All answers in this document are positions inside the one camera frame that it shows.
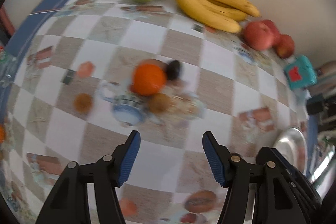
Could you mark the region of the brown longan fruit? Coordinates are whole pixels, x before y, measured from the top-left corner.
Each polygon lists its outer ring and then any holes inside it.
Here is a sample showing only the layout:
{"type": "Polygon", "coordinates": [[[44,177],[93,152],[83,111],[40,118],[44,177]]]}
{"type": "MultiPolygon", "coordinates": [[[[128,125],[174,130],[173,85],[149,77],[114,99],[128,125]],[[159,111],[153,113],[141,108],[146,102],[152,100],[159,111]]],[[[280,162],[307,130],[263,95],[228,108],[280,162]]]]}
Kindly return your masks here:
{"type": "Polygon", "coordinates": [[[73,106],[79,113],[89,113],[93,106],[93,98],[87,93],[80,93],[75,97],[73,106]]]}
{"type": "Polygon", "coordinates": [[[148,100],[148,108],[154,114],[167,112],[170,106],[170,97],[163,93],[157,93],[148,100]]]}

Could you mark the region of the dark plum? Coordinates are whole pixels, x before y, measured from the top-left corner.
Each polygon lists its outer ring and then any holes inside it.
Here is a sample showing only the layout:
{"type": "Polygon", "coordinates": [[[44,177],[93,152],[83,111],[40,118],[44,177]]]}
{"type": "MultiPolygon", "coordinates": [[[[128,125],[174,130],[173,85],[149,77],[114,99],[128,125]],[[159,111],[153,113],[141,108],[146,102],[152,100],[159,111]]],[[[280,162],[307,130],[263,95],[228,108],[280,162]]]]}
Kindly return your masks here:
{"type": "Polygon", "coordinates": [[[181,63],[178,60],[170,61],[165,68],[165,73],[169,81],[176,80],[181,73],[181,63]]]}

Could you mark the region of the orange tangerine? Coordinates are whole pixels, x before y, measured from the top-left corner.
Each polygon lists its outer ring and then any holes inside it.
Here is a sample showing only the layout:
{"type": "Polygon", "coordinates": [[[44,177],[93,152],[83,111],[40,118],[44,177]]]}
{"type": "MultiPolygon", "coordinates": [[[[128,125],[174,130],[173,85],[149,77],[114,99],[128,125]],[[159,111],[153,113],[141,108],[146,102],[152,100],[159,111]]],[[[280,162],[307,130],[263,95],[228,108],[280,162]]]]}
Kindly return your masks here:
{"type": "Polygon", "coordinates": [[[133,72],[131,91],[141,96],[152,96],[166,84],[162,68],[154,64],[141,64],[133,72]]]}

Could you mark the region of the large steel plate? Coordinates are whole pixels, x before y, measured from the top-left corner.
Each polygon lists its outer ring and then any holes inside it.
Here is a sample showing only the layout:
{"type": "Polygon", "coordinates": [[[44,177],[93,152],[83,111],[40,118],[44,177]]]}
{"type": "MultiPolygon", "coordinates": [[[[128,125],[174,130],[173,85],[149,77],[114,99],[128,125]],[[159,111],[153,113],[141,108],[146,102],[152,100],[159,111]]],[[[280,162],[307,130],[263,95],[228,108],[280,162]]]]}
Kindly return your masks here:
{"type": "Polygon", "coordinates": [[[305,137],[297,126],[282,131],[273,144],[288,162],[303,175],[307,171],[307,144],[305,137]]]}

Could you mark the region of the teal toy box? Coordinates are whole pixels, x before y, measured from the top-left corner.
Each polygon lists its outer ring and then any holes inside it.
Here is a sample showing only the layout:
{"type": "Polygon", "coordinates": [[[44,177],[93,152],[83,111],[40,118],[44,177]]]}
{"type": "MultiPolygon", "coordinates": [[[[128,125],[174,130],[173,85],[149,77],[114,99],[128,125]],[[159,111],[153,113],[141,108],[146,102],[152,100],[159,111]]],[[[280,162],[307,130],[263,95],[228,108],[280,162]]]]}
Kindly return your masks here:
{"type": "Polygon", "coordinates": [[[292,63],[285,66],[284,74],[291,90],[307,88],[317,83],[317,73],[304,55],[297,56],[292,63]]]}

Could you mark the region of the checkered printed tablecloth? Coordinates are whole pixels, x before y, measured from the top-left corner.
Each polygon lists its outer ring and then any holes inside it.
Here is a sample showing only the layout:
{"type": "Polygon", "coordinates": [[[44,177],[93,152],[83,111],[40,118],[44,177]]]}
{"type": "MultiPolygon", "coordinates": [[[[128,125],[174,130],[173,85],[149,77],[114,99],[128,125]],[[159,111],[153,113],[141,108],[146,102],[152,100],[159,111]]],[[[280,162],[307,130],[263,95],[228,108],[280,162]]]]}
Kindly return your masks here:
{"type": "Polygon", "coordinates": [[[1,194],[19,223],[36,221],[69,162],[96,162],[133,130],[141,147],[117,190],[126,222],[216,223],[226,190],[210,170],[204,132],[247,161],[289,126],[309,136],[300,94],[282,71],[286,61],[198,24],[173,0],[140,7],[44,0],[7,50],[17,65],[1,91],[9,132],[1,144],[1,194]],[[158,92],[170,106],[154,114],[151,96],[131,91],[133,72],[141,64],[165,72],[173,60],[181,73],[158,92]],[[80,93],[93,98],[89,113],[74,108],[80,93]]]}

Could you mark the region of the red apple right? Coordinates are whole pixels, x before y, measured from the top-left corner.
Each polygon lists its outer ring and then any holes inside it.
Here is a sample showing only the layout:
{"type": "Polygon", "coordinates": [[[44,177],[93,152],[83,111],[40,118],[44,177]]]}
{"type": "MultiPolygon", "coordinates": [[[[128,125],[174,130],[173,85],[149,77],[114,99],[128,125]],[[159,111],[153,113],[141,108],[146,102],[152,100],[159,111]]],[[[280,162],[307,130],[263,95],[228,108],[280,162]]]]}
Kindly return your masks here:
{"type": "Polygon", "coordinates": [[[275,46],[275,52],[278,57],[282,59],[287,59],[294,54],[295,43],[291,36],[282,34],[280,35],[280,40],[275,46]]]}

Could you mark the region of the red apple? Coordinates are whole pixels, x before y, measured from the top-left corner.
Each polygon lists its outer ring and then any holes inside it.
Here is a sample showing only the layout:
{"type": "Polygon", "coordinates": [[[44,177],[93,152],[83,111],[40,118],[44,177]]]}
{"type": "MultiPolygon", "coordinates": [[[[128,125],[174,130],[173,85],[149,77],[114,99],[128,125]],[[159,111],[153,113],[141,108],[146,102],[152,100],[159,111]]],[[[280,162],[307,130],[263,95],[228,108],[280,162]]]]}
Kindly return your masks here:
{"type": "Polygon", "coordinates": [[[272,31],[272,34],[274,36],[272,47],[275,48],[280,42],[280,38],[281,38],[280,31],[278,30],[274,22],[269,19],[262,20],[261,22],[264,23],[266,26],[268,26],[270,30],[272,31]]]}
{"type": "Polygon", "coordinates": [[[275,52],[278,57],[282,59],[287,59],[294,54],[295,43],[291,36],[282,34],[280,35],[280,40],[275,46],[275,52]]]}
{"type": "Polygon", "coordinates": [[[274,34],[262,22],[249,22],[243,31],[246,44],[256,51],[264,51],[273,46],[274,34]]]}

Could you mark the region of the red apple front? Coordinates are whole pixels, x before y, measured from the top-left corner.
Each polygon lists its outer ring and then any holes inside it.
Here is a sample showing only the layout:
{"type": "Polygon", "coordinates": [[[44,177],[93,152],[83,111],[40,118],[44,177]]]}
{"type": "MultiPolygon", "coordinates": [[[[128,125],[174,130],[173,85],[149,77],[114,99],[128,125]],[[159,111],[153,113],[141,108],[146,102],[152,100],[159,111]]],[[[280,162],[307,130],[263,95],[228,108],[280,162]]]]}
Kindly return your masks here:
{"type": "Polygon", "coordinates": [[[256,51],[264,51],[273,46],[274,34],[262,22],[249,22],[243,31],[246,44],[256,51]]]}

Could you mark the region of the red apple middle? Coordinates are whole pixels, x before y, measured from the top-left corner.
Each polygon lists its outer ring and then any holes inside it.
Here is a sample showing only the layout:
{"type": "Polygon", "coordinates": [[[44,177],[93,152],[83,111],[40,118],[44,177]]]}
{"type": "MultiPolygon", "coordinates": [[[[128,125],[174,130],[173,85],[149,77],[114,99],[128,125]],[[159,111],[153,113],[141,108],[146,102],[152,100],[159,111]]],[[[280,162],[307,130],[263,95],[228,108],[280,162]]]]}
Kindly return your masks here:
{"type": "Polygon", "coordinates": [[[266,26],[268,26],[270,30],[272,31],[272,34],[274,36],[272,47],[275,48],[280,42],[280,38],[281,38],[280,31],[278,30],[274,22],[269,19],[262,20],[261,22],[264,23],[266,26]]]}

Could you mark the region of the yellow banana bunch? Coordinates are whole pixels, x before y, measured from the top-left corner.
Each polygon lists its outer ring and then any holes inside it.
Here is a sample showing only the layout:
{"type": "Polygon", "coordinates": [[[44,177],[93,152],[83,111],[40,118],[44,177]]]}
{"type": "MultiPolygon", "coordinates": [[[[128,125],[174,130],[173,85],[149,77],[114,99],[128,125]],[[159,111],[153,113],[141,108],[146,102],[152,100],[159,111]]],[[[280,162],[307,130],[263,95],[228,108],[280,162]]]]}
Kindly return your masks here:
{"type": "Polygon", "coordinates": [[[240,22],[248,16],[261,16],[258,8],[248,0],[175,0],[191,19],[216,30],[239,33],[240,22]]]}

